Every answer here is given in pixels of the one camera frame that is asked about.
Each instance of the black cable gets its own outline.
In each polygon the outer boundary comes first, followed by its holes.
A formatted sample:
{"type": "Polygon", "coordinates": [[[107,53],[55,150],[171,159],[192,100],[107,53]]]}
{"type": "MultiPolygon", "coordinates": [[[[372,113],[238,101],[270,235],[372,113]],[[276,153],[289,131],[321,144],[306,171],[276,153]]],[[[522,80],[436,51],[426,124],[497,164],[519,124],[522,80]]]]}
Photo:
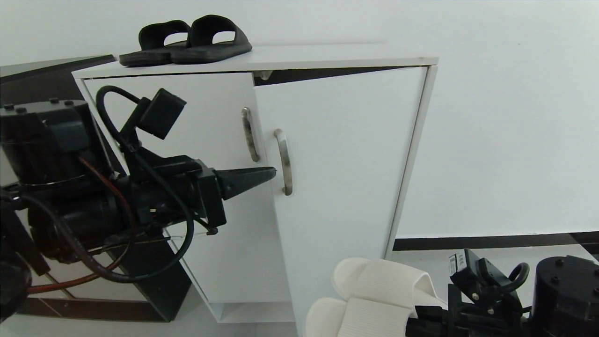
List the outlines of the black cable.
{"type": "Polygon", "coordinates": [[[110,133],[112,138],[115,139],[115,141],[118,142],[118,144],[120,145],[121,151],[126,152],[127,154],[131,155],[131,157],[133,157],[133,159],[137,163],[139,163],[139,165],[150,175],[150,177],[152,177],[152,179],[154,181],[156,181],[162,188],[164,188],[164,190],[168,194],[170,194],[173,197],[173,199],[181,207],[181,210],[183,211],[183,214],[185,216],[186,224],[187,224],[187,232],[185,233],[185,239],[183,240],[181,247],[179,248],[179,250],[173,257],[173,259],[171,261],[169,261],[164,267],[162,267],[152,273],[148,273],[148,274],[131,276],[131,275],[123,275],[123,274],[112,272],[112,271],[106,269],[103,265],[99,264],[87,252],[85,247],[81,244],[81,242],[79,242],[79,240],[77,240],[77,238],[74,236],[72,230],[70,229],[70,227],[68,227],[66,222],[62,219],[62,217],[60,217],[50,206],[45,204],[43,201],[38,200],[35,197],[31,197],[29,195],[22,195],[21,197],[24,200],[27,200],[27,201],[35,204],[36,206],[38,206],[40,209],[42,209],[43,211],[45,211],[48,214],[48,216],[56,224],[56,227],[58,228],[58,230],[60,231],[61,235],[64,237],[66,242],[69,244],[69,246],[71,246],[73,251],[77,254],[77,257],[79,257],[81,259],[81,261],[83,262],[83,264],[85,264],[85,266],[87,268],[89,268],[91,271],[95,272],[100,277],[105,278],[110,281],[113,281],[113,282],[137,283],[137,282],[141,282],[145,279],[151,278],[153,276],[156,276],[179,262],[179,260],[183,257],[183,255],[185,254],[185,252],[187,251],[189,246],[191,246],[191,242],[193,240],[193,227],[194,227],[193,217],[191,215],[191,212],[189,211],[189,208],[187,208],[187,206],[185,205],[183,200],[181,200],[181,198],[169,186],[169,184],[162,177],[160,177],[160,175],[157,174],[156,171],[154,171],[154,169],[136,151],[129,148],[125,139],[120,135],[120,133],[118,132],[118,130],[116,129],[116,127],[114,126],[114,124],[112,123],[110,118],[108,117],[108,113],[106,112],[106,108],[104,105],[104,97],[109,92],[115,92],[135,103],[138,103],[140,101],[140,99],[135,97],[134,95],[130,94],[129,92],[127,92],[121,88],[118,88],[116,86],[103,86],[100,88],[100,90],[96,94],[96,106],[98,108],[98,114],[100,115],[102,122],[106,126],[106,129],[108,129],[108,132],[110,133]]]}
{"type": "Polygon", "coordinates": [[[530,273],[530,266],[528,263],[522,262],[517,265],[514,270],[510,273],[509,279],[510,283],[506,285],[502,285],[497,288],[497,291],[500,293],[511,293],[516,289],[520,288],[524,282],[526,282],[528,278],[528,274],[530,273]]]}

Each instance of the stainless steel handle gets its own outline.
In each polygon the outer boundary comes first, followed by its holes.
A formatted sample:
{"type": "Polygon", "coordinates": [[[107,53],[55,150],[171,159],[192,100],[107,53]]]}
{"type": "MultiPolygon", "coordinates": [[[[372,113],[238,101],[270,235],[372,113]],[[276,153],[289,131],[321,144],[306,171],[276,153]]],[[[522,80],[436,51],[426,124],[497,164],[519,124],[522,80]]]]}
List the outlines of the stainless steel handle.
{"type": "Polygon", "coordinates": [[[281,129],[274,130],[274,136],[277,137],[279,144],[279,153],[281,155],[281,165],[283,166],[283,192],[285,195],[291,195],[294,191],[294,179],[291,175],[291,162],[289,161],[289,149],[287,147],[287,136],[281,129]]]}
{"type": "Polygon", "coordinates": [[[246,134],[246,143],[247,148],[250,150],[250,157],[254,163],[260,161],[260,156],[258,155],[258,151],[256,151],[256,143],[254,143],[254,135],[252,133],[252,125],[250,124],[250,119],[252,118],[252,112],[250,108],[241,109],[241,121],[243,123],[243,131],[246,134]]]}

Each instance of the pair of slippers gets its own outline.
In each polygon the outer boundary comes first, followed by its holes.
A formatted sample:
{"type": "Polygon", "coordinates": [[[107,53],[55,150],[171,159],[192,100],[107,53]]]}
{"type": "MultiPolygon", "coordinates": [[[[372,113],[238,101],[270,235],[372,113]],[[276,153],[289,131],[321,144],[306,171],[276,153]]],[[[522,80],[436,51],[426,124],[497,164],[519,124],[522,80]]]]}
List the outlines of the pair of slippers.
{"type": "Polygon", "coordinates": [[[155,23],[140,30],[141,51],[119,56],[126,67],[150,67],[163,64],[204,64],[247,53],[252,45],[233,21],[218,15],[206,15],[190,27],[181,20],[155,23]],[[234,32],[232,41],[213,43],[219,32],[234,32]],[[187,41],[164,45],[172,34],[187,33],[187,41]]]}

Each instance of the black baseboard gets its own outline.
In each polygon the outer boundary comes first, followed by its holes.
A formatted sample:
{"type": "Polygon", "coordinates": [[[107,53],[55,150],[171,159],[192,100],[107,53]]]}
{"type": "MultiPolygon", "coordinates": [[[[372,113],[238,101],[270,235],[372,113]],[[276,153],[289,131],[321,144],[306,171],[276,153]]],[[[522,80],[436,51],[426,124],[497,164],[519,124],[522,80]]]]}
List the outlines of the black baseboard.
{"type": "Polygon", "coordinates": [[[599,254],[599,231],[516,236],[423,237],[395,239],[394,251],[433,249],[513,248],[531,246],[582,245],[589,253],[599,254]]]}
{"type": "Polygon", "coordinates": [[[164,322],[149,302],[38,299],[30,297],[17,311],[22,315],[36,315],[86,320],[164,322]]]}

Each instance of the floor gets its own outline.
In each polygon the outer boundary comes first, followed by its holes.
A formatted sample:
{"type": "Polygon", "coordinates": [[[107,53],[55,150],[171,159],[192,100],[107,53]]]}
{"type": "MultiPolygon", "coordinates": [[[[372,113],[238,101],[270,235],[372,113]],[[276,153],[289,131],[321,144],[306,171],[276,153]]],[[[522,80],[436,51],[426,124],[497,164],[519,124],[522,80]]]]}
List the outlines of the floor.
{"type": "MultiPolygon", "coordinates": [[[[534,289],[534,266],[551,256],[573,255],[594,260],[580,245],[474,249],[479,257],[487,257],[504,273],[519,262],[531,266],[528,281],[518,290],[522,304],[531,305],[534,289]]],[[[391,260],[422,269],[431,275],[437,294],[447,299],[448,258],[455,251],[394,252],[391,260]]],[[[2,337],[106,337],[106,336],[218,336],[218,337],[296,337],[294,323],[218,324],[195,289],[191,289],[179,315],[171,323],[123,323],[68,320],[15,315],[0,325],[2,337]]]]}
{"type": "Polygon", "coordinates": [[[218,324],[192,287],[170,323],[126,323],[14,315],[0,325],[2,337],[297,337],[295,323],[218,324]]]}

